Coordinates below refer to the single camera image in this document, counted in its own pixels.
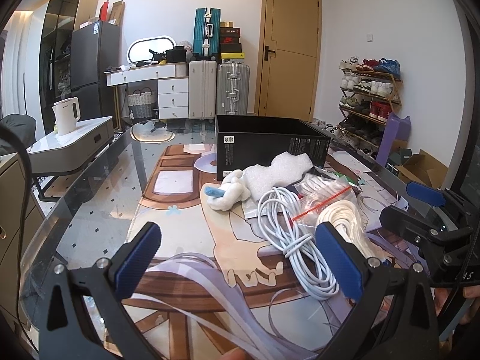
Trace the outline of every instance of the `white curtain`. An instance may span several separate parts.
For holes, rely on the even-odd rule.
[[[26,45],[32,12],[15,11],[7,25],[7,41],[1,72],[1,101],[3,116],[26,114],[23,74],[28,63]]]

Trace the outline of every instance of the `wooden door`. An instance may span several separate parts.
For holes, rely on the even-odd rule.
[[[258,115],[311,120],[320,57],[321,0],[266,0],[262,20]]]

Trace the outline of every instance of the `anime illustration mat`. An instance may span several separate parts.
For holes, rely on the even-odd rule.
[[[256,218],[244,219],[240,203],[228,212],[206,204],[202,189],[219,184],[215,158],[214,145],[195,144],[169,146],[158,159],[126,242],[152,221],[162,244],[123,304],[165,359],[214,360],[234,347],[260,360],[314,359],[352,303],[342,293],[324,302],[306,294],[289,261],[261,237]],[[406,202],[345,151],[329,150],[325,168],[361,186],[358,205],[371,241],[398,266],[417,261],[410,245],[379,229],[383,207],[406,209]],[[105,346],[116,350],[108,336]]]

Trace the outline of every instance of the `refrigerator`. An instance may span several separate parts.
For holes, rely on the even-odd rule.
[[[119,64],[120,28],[98,21],[74,31],[71,37],[71,97],[78,97],[80,120],[115,116],[113,87],[105,71]]]

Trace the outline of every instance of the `glass table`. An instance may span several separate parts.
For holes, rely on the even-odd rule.
[[[214,144],[209,121],[150,121],[101,153],[50,211],[22,259],[21,303],[32,325],[38,326],[42,285],[55,265],[71,270],[110,258],[152,221],[162,230],[161,247],[123,305],[161,356],[211,360],[240,346],[261,359],[314,358],[351,302],[340,293],[324,302],[309,297],[240,204],[228,212],[208,209],[201,192],[216,183]],[[383,207],[409,206],[454,229],[441,212],[406,196],[397,177],[333,136],[329,167],[361,186],[369,237],[399,266],[419,256],[413,245],[380,228]],[[104,346],[115,352],[93,300],[85,303]]]

